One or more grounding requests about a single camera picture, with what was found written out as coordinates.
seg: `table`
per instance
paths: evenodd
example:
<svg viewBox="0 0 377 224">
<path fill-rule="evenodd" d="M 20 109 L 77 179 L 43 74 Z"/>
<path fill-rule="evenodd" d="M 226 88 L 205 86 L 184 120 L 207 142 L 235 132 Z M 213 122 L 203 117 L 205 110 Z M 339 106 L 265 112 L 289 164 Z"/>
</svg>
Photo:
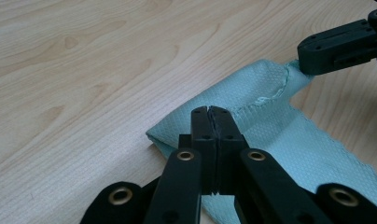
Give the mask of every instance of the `table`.
<svg viewBox="0 0 377 224">
<path fill-rule="evenodd" d="M 165 159 L 145 131 L 259 59 L 367 18 L 371 0 L 0 0 L 0 223 L 78 223 L 104 187 Z M 377 171 L 377 62 L 292 104 Z M 202 223 L 211 223 L 202 215 Z"/>
</svg>

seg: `light wood tabletop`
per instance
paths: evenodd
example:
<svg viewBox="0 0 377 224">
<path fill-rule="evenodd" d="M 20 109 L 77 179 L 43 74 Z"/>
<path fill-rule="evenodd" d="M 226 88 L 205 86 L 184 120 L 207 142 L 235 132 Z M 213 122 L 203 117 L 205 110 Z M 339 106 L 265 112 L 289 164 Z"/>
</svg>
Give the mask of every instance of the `light wood tabletop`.
<svg viewBox="0 0 377 224">
<path fill-rule="evenodd" d="M 297 59 L 306 36 L 376 8 L 0 0 L 0 223 L 78 223 L 106 186 L 144 186 L 165 164 L 145 135 L 164 116 L 246 64 Z M 377 62 L 316 77 L 291 102 L 377 171 Z"/>
</svg>

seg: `blue cloth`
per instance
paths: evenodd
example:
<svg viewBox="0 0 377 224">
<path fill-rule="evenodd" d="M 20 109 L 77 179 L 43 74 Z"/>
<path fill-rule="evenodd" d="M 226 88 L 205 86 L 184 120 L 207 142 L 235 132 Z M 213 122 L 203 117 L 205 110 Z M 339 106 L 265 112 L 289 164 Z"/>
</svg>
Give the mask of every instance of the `blue cloth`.
<svg viewBox="0 0 377 224">
<path fill-rule="evenodd" d="M 177 149 L 178 135 L 190 133 L 190 111 L 202 105 L 228 109 L 249 146 L 271 153 L 303 188 L 324 183 L 357 190 L 377 204 L 377 174 L 316 126 L 288 100 L 311 82 L 297 61 L 258 61 L 240 69 L 178 107 L 147 136 L 165 157 Z M 232 196 L 203 196 L 216 223 L 239 223 Z"/>
</svg>

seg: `folded cloth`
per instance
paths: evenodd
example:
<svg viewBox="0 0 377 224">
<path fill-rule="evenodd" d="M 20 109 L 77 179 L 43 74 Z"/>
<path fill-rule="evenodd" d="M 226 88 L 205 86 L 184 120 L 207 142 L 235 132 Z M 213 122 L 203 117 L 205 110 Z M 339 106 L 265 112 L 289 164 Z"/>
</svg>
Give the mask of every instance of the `folded cloth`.
<svg viewBox="0 0 377 224">
<path fill-rule="evenodd" d="M 325 183 L 355 189 L 377 205 L 377 174 L 343 145 L 317 127 L 288 100 L 312 77 L 299 62 L 285 65 L 261 60 L 238 70 L 166 116 L 147 131 L 168 157 L 178 136 L 190 133 L 190 111 L 202 105 L 228 109 L 252 148 L 271 153 L 298 185 L 315 192 Z M 202 196 L 202 206 L 216 223 L 240 223 L 232 196 Z"/>
</svg>

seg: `wood grain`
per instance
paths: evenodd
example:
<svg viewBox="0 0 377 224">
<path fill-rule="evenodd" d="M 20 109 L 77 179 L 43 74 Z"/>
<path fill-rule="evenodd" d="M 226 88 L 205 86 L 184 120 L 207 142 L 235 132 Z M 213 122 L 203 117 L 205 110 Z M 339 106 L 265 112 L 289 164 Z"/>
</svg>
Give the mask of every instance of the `wood grain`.
<svg viewBox="0 0 377 224">
<path fill-rule="evenodd" d="M 259 59 L 286 63 L 371 0 L 0 0 L 0 223 L 78 223 L 120 180 L 165 164 L 145 131 Z M 377 170 L 377 63 L 292 99 Z M 203 223 L 210 223 L 202 216 Z"/>
</svg>

